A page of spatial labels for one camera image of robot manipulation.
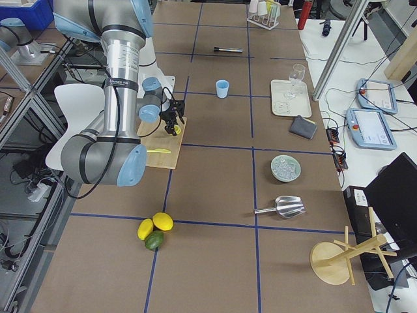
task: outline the wooden mug tree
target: wooden mug tree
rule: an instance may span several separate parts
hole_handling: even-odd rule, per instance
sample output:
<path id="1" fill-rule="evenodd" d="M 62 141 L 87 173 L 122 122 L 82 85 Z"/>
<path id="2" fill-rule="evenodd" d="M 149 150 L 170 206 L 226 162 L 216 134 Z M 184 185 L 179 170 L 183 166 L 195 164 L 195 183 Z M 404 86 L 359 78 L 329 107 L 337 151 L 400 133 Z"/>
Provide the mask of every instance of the wooden mug tree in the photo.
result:
<path id="1" fill-rule="evenodd" d="M 359 245 L 349 244 L 349 228 L 345 226 L 345 242 L 333 240 L 333 243 L 322 242 L 313 247 L 310 253 L 310 264 L 314 273 L 322 281 L 331 285 L 340 285 L 350 279 L 351 284 L 355 285 L 351 258 L 362 253 L 378 254 L 388 276 L 394 277 L 384 256 L 396 256 L 397 254 L 381 250 L 380 246 L 386 244 L 386 238 L 381 233 L 377 235 L 372 207 L 369 207 L 369 221 L 372 238 Z"/>

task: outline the computer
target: computer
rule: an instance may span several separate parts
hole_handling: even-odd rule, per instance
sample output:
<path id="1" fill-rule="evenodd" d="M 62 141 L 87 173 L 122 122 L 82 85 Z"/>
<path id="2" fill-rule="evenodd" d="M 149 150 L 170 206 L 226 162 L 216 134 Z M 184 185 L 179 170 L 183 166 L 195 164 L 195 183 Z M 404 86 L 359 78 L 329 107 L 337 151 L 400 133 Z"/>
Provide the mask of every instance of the computer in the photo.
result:
<path id="1" fill-rule="evenodd" d="M 397 257 L 386 257 L 389 264 L 408 259 L 417 263 L 417 165 L 406 153 L 401 153 L 383 168 L 367 187 L 349 186 L 345 202 L 356 241 L 371 237 L 368 206 L 372 206 L 400 250 Z M 392 284 L 384 275 L 377 257 L 361 256 L 362 267 L 374 290 Z"/>

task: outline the red bottle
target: red bottle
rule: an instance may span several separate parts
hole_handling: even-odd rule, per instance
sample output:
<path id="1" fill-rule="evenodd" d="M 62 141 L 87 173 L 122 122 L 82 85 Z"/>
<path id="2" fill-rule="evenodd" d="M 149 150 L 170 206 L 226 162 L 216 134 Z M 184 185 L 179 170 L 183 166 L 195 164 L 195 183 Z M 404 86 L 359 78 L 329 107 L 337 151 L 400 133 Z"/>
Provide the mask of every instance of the red bottle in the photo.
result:
<path id="1" fill-rule="evenodd" d="M 313 1 L 305 0 L 302 5 L 300 19 L 298 20 L 298 29 L 303 30 L 306 24 L 306 21 L 310 15 L 311 7 L 313 6 Z"/>

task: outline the lemon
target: lemon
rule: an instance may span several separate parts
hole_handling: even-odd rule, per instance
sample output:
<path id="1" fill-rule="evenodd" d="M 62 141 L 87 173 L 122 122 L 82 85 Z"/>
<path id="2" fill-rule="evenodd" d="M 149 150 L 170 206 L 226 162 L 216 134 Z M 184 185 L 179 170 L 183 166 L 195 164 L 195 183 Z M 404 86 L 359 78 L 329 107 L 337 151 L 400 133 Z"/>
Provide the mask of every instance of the lemon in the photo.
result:
<path id="1" fill-rule="evenodd" d="M 181 127 L 178 125 L 174 125 L 174 130 L 177 133 L 177 135 L 179 135 L 181 133 Z"/>
<path id="2" fill-rule="evenodd" d="M 170 230 L 174 226 L 172 218 L 164 212 L 158 212 L 153 217 L 152 220 L 154 225 L 160 230 Z"/>
<path id="3" fill-rule="evenodd" d="M 137 229 L 137 236 L 139 239 L 145 240 L 146 237 L 152 233 L 152 230 L 154 230 L 154 223 L 150 218 L 147 218 L 139 225 L 139 228 Z"/>

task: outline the white table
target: white table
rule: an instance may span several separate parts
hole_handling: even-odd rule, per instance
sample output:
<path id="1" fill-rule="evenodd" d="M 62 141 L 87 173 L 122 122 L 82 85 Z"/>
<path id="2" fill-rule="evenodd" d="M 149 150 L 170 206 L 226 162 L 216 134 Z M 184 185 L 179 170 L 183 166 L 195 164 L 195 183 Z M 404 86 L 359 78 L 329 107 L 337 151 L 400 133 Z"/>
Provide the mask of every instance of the white table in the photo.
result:
<path id="1" fill-rule="evenodd" d="M 320 25 L 321 22 L 323 21 L 308 20 L 304 30 L 300 31 L 314 86 L 317 84 L 326 64 L 326 61 L 314 59 L 328 59 L 344 24 L 344 21 L 331 21 L 332 29 L 330 34 L 327 37 L 323 37 L 321 35 L 323 30 L 323 25 Z M 370 29 L 368 29 L 367 41 L 363 40 L 363 35 L 364 30 L 363 24 L 361 23 L 356 34 L 351 38 L 345 48 L 341 61 L 367 63 L 379 60 L 385 56 L 385 52 L 382 50 Z M 323 111 L 322 116 L 331 117 L 337 121 L 339 126 L 343 125 L 343 118 L 332 113 L 328 108 L 328 104 L 332 111 L 340 115 L 345 115 L 348 108 L 359 108 L 359 104 L 358 101 L 354 99 L 356 93 L 343 93 L 332 88 L 341 89 L 343 91 L 354 91 L 358 80 L 360 78 L 369 78 L 378 64 L 371 63 L 367 65 L 358 65 L 341 61 L 337 65 L 336 70 L 332 75 L 332 79 L 326 87 L 326 91 L 319 100 L 320 109 Z M 384 69 L 388 64 L 389 60 L 385 60 L 371 78 L 374 80 L 387 81 L 386 76 L 384 75 Z M 394 86 L 401 85 L 400 81 L 391 82 Z M 396 99 L 412 101 L 404 86 L 396 87 L 394 91 Z M 395 115 L 398 119 L 406 122 L 412 127 L 417 126 L 417 107 L 415 105 L 398 102 L 398 109 L 399 111 Z M 391 129 L 406 128 L 405 125 L 396 121 L 393 117 L 386 116 L 386 119 Z M 329 121 L 329 126 L 334 127 L 334 122 Z M 342 188 L 349 185 L 367 186 L 377 176 L 378 171 L 383 166 L 391 163 L 391 161 L 402 152 L 406 152 L 413 161 L 417 162 L 417 133 L 412 130 L 394 132 L 397 149 L 393 151 L 358 148 L 346 128 L 339 128 L 339 138 L 341 140 L 340 146 L 342 146 L 347 153 L 347 164 L 349 166 L 349 169 L 343 172 L 345 176 L 344 182 L 343 176 L 340 175 L 339 177 L 341 185 L 343 184 Z M 397 287 L 395 289 L 394 293 L 400 300 L 391 301 L 389 312 L 415 312 L 417 308 L 417 280 L 409 278 L 408 282 L 410 288 Z M 371 288 L 369 288 L 369 290 L 371 292 L 375 311 L 385 312 L 388 294 L 391 293 L 392 287 L 387 287 L 379 291 L 374 291 Z"/>

